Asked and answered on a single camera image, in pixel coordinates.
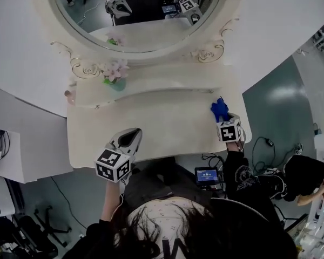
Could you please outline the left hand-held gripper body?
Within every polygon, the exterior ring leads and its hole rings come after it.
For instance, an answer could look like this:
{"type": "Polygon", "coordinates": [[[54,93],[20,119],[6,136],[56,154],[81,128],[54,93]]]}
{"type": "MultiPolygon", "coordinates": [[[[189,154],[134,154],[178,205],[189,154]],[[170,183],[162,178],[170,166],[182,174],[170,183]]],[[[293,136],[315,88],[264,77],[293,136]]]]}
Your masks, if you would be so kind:
{"type": "Polygon", "coordinates": [[[134,154],[135,150],[131,147],[124,148],[113,142],[107,143],[94,161],[96,174],[107,181],[119,182],[132,170],[134,154]]]}

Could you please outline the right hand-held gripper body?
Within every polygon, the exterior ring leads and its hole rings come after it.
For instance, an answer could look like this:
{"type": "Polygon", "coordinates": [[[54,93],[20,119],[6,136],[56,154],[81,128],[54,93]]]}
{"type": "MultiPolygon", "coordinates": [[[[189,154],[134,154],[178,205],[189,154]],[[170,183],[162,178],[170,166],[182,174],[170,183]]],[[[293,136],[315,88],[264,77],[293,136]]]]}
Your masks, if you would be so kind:
{"type": "Polygon", "coordinates": [[[217,123],[217,134],[219,141],[223,143],[245,141],[246,137],[239,119],[217,123]]]}

